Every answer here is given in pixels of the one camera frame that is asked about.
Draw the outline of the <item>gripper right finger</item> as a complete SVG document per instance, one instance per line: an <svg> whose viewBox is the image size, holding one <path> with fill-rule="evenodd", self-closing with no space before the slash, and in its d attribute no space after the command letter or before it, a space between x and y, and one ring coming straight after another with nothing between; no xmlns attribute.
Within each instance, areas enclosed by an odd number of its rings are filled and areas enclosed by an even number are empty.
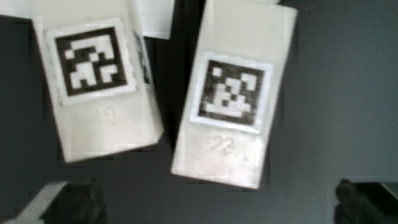
<svg viewBox="0 0 398 224"><path fill-rule="evenodd" d="M336 198L335 224L398 224L398 217L383 213L349 179L340 181Z"/></svg>

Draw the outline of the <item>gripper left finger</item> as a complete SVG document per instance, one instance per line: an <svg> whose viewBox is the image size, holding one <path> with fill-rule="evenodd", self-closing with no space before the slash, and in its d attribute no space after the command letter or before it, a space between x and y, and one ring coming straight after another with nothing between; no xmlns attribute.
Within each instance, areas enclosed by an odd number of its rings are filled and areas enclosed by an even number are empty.
<svg viewBox="0 0 398 224"><path fill-rule="evenodd" d="M0 224L111 224L98 180L50 182L18 216Z"/></svg>

